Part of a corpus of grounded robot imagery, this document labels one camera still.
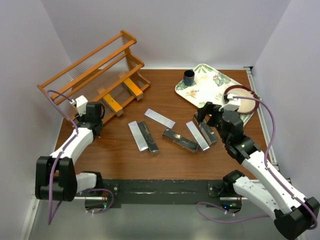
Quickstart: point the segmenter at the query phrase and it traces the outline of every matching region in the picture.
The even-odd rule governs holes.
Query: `wooden rack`
[[[89,102],[101,102],[106,106],[103,123],[113,116],[120,116],[123,108],[134,99],[140,100],[150,82],[139,74],[145,64],[132,54],[130,46],[137,42],[130,33],[122,30],[118,35],[67,67],[37,87],[46,94],[56,90],[69,98],[84,95]],[[76,110],[67,101],[54,93],[51,99],[75,119]]]

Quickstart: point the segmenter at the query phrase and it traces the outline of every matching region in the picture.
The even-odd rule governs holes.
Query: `cup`
[[[186,86],[191,86],[195,81],[195,72],[190,69],[184,72],[183,74],[183,83]]]

